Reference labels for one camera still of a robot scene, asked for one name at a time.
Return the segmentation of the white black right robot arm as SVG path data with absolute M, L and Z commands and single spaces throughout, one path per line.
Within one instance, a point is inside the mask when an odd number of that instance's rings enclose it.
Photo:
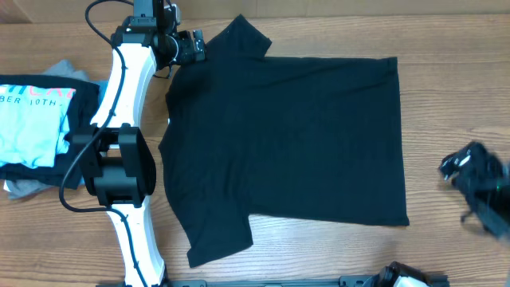
M 447 155 L 438 171 L 452 190 L 465 200 L 467 211 L 460 218 L 461 228 L 478 238 L 488 236 L 509 243 L 509 164 L 472 141 Z M 427 274 L 396 261 L 369 277 L 365 286 L 448 286 L 446 275 Z

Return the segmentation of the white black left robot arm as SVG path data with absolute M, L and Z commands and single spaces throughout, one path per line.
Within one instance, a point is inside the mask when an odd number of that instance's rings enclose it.
M 133 14 L 105 41 L 112 47 L 112 70 L 100 107 L 72 139 L 88 193 L 97 212 L 112 221 L 124 260 L 123 286 L 168 286 L 151 217 L 156 184 L 154 158 L 140 121 L 147 88 L 157 71 L 203 61 L 202 31 L 179 30 L 181 11 L 163 0 L 134 0 Z

